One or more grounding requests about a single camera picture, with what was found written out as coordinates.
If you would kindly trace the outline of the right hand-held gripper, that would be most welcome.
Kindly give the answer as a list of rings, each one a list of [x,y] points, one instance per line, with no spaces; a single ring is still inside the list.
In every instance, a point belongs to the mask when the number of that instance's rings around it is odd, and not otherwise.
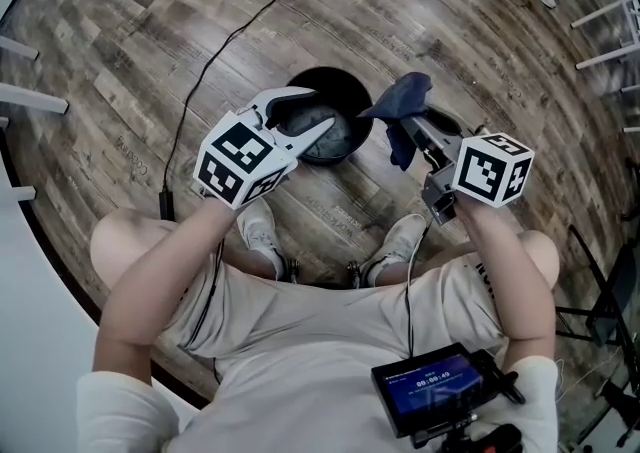
[[[493,208],[522,195],[535,152],[509,135],[472,136],[458,116],[438,108],[426,108],[400,124],[426,161],[443,166],[427,175],[422,192],[438,225],[455,217],[457,192]],[[463,138],[459,145],[458,138]]]

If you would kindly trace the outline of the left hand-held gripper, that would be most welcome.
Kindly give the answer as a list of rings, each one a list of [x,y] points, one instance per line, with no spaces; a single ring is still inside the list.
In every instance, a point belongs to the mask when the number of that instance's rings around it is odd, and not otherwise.
[[[193,178],[237,210],[272,191],[335,124],[333,116],[294,113],[318,92],[286,86],[259,92],[241,114],[227,112],[202,141]]]

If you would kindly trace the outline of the dark blue cloth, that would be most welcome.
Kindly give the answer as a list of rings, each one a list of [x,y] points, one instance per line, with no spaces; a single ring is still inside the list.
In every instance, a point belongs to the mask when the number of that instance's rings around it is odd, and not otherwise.
[[[431,78],[424,73],[410,72],[398,78],[380,98],[358,115],[383,121],[391,147],[390,161],[405,171],[411,164],[416,145],[401,124],[401,120],[421,115],[426,94],[432,89]]]

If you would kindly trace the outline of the black round bucket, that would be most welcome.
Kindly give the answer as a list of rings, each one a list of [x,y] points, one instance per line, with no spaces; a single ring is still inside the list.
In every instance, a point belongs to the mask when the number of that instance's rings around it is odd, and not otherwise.
[[[357,151],[369,137],[373,120],[360,114],[372,106],[366,87],[351,73],[333,67],[313,67],[294,76],[288,86],[316,92],[310,104],[292,111],[281,124],[286,132],[299,133],[334,118],[335,123],[302,155],[306,163],[330,166]]]

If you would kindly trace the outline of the person's right forearm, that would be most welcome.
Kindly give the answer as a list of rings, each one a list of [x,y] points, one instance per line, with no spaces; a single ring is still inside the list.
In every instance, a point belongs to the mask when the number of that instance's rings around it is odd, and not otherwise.
[[[496,209],[462,193],[456,194],[456,214],[477,249],[489,276],[508,347],[503,367],[555,351],[555,303],[547,278],[519,236]]]

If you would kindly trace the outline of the person's left forearm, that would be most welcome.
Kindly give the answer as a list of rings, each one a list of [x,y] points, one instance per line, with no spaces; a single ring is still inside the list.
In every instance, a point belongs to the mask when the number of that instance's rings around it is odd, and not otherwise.
[[[93,370],[151,383],[151,350],[184,291],[233,226],[237,210],[206,199],[188,219],[136,260],[102,311]]]

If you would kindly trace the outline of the person's left grey shoe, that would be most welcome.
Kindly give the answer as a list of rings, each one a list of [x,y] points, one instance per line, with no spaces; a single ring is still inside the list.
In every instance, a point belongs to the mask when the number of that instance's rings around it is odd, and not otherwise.
[[[257,198],[239,214],[237,226],[249,251],[265,257],[273,266],[273,280],[286,274],[286,259],[281,250],[273,212],[264,198]]]

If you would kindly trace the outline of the person's grey shoe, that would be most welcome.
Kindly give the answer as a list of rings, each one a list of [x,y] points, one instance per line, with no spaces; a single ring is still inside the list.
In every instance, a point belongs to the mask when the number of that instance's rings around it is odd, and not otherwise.
[[[422,215],[409,214],[398,220],[378,250],[360,265],[361,286],[383,287],[404,283],[409,262],[426,230],[427,222]]]
[[[237,226],[249,251],[265,257],[273,266],[273,280],[286,274],[286,259],[281,250],[273,212],[264,198],[257,198],[239,214]]]

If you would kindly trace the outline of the person's right grey shoe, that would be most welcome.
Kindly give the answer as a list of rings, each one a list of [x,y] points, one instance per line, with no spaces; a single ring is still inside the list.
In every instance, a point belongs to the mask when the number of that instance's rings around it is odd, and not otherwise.
[[[383,287],[404,283],[409,262],[426,230],[427,222],[422,215],[409,214],[398,220],[378,250],[360,265],[361,286]]]

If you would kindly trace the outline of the black stool with chrome legs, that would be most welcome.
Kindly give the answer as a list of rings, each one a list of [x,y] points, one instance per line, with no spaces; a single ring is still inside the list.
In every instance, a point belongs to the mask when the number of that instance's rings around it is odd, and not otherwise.
[[[300,275],[300,263],[297,259],[292,258],[287,261],[285,273],[282,281],[291,284],[298,284],[298,276]],[[361,271],[355,261],[350,261],[346,267],[345,282],[312,282],[311,287],[326,290],[353,290],[359,289],[361,286]]]

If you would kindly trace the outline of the beige shorts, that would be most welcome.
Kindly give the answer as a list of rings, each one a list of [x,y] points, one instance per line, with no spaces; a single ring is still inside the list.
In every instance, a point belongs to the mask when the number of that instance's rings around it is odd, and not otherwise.
[[[220,371],[258,353],[309,343],[365,344],[404,358],[456,342],[470,351],[493,349],[504,338],[476,253],[411,283],[356,290],[277,282],[208,262],[162,336],[217,359]]]

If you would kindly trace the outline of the white metal table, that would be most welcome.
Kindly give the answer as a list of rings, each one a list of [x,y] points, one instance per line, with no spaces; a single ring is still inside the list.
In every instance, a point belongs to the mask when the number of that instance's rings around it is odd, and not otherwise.
[[[6,50],[35,61],[39,51],[0,35],[0,50]],[[0,103],[8,103],[64,115],[69,103],[61,98],[0,82]],[[0,207],[9,203],[32,201],[37,192],[33,186],[13,187],[0,154]]]
[[[640,0],[609,0],[571,22],[570,30],[595,43],[594,52],[575,69],[608,76],[605,94],[632,108],[622,132],[640,133]]]

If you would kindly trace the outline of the person's left leg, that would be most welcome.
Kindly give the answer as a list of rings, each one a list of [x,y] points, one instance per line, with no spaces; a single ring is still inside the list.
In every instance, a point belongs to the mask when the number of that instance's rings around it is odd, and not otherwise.
[[[119,208],[102,218],[90,241],[92,266],[112,290],[125,271],[177,227],[177,223]]]

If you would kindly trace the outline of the black folding chair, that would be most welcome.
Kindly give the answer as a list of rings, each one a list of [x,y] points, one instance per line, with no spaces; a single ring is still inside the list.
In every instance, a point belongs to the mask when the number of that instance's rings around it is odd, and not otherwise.
[[[557,330],[556,335],[593,343],[597,347],[619,347],[629,379],[640,379],[640,355],[636,351],[632,333],[624,318],[626,309],[631,305],[631,300],[640,287],[640,242],[632,238],[624,243],[609,275],[605,276],[576,227],[570,225],[569,231],[587,257],[599,295],[591,309],[557,306],[556,316],[564,330]],[[566,315],[585,318],[588,334],[575,333],[566,321]]]

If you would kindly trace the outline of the black monitor with blue screen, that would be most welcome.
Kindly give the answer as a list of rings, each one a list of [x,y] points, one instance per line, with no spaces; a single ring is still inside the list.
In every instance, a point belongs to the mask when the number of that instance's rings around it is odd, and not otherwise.
[[[442,435],[466,443],[475,410],[499,395],[525,403],[517,373],[502,372],[488,351],[460,343],[374,367],[371,377],[395,436],[410,438],[416,449]]]

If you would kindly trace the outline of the white t-shirt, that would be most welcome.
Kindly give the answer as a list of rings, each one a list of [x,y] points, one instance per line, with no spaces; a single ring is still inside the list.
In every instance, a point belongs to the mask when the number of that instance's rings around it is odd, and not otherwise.
[[[181,426],[156,389],[93,372],[77,386],[79,453],[415,453],[395,436],[371,378],[386,350],[301,344],[242,360]]]

